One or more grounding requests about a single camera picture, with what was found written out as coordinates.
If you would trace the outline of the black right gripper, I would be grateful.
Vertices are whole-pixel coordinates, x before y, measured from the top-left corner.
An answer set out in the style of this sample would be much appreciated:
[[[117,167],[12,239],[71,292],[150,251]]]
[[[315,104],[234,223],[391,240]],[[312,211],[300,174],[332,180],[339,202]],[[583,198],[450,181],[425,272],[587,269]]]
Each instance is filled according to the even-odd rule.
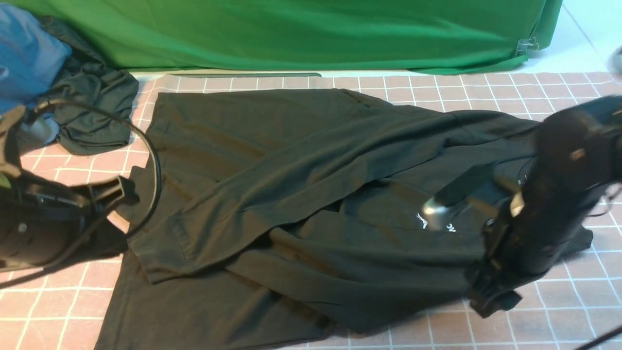
[[[469,271],[471,308],[480,317],[514,308],[516,289],[546,275],[620,181],[620,106],[574,106],[547,117],[526,181],[483,230],[485,256]]]

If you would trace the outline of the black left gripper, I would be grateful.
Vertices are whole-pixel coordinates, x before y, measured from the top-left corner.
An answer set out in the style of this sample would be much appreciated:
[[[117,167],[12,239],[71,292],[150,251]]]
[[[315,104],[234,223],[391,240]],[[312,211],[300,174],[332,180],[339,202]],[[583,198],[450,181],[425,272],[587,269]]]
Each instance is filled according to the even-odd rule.
[[[86,246],[100,228],[112,228],[108,215],[138,203],[134,183],[122,176],[77,186],[49,181],[22,167],[18,131],[35,113],[16,106],[1,118],[2,272],[47,268],[63,263]]]

